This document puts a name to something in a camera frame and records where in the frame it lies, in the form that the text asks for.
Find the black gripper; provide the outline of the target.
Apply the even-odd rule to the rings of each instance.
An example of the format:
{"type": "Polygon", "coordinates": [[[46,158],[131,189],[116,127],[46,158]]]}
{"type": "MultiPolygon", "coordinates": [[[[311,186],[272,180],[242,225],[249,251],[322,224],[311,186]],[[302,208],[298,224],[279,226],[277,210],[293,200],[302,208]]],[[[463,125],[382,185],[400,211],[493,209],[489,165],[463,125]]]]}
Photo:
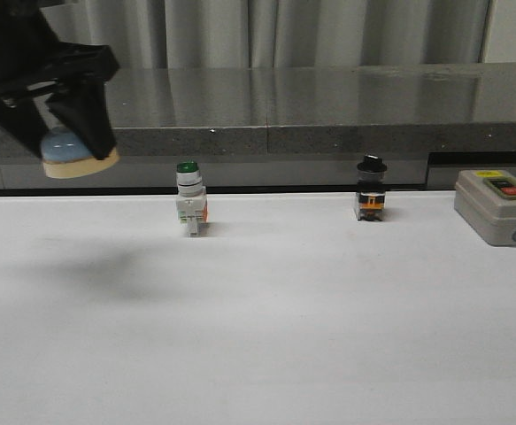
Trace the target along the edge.
{"type": "Polygon", "coordinates": [[[51,95],[46,105],[95,159],[104,160],[116,141],[103,82],[117,73],[119,63],[107,45],[59,40],[41,5],[40,1],[0,1],[0,130],[42,158],[48,126],[27,87],[73,82],[51,95]]]}

